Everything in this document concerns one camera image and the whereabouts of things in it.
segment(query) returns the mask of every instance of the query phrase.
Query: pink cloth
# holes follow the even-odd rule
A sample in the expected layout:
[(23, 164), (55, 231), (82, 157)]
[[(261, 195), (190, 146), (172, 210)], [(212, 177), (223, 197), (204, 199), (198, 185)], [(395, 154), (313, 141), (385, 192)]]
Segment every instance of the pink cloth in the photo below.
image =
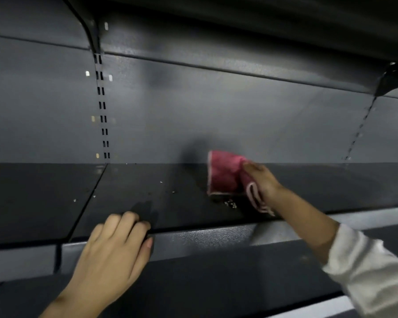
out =
[(230, 195), (246, 192), (252, 206), (261, 213), (270, 213), (258, 186), (242, 165), (248, 159), (229, 152), (212, 150), (208, 153), (208, 195)]

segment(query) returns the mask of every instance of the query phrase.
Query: hand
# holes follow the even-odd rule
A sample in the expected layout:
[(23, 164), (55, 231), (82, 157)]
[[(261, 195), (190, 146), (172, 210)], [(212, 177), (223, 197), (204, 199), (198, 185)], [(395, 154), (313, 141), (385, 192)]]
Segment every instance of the hand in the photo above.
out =
[(251, 161), (245, 162), (243, 169), (255, 180), (266, 205), (275, 208), (275, 199), (280, 190), (283, 189), (275, 176), (264, 165)]
[(143, 242), (150, 224), (138, 221), (137, 214), (126, 212), (97, 225), (71, 281), (55, 300), (59, 310), (52, 311), (58, 315), (47, 315), (46, 310), (42, 317), (97, 317), (124, 294), (149, 261), (153, 242)]

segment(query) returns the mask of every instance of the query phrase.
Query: pink rag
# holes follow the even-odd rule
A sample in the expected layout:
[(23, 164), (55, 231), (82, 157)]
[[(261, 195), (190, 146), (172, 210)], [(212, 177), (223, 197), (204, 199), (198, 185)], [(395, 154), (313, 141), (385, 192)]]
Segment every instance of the pink rag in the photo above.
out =
[(258, 185), (243, 170), (248, 159), (228, 152), (212, 150), (208, 153), (208, 195), (230, 195), (246, 192), (252, 206), (261, 213), (274, 213), (265, 205)]

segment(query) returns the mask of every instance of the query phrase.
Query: right hand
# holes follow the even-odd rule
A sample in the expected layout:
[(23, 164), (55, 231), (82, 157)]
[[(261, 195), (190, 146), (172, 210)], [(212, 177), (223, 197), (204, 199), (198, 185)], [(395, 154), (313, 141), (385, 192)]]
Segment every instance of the right hand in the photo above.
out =
[(245, 162), (243, 169), (255, 180), (266, 205), (275, 208), (275, 199), (280, 190), (283, 189), (275, 176), (264, 165), (251, 161)]

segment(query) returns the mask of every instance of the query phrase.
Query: white sleeve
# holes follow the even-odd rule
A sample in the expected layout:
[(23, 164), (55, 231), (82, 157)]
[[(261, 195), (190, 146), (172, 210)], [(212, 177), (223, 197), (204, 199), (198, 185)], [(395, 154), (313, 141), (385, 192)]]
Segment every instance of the white sleeve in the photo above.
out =
[(398, 318), (398, 258), (362, 232), (341, 224), (323, 267), (366, 318)]

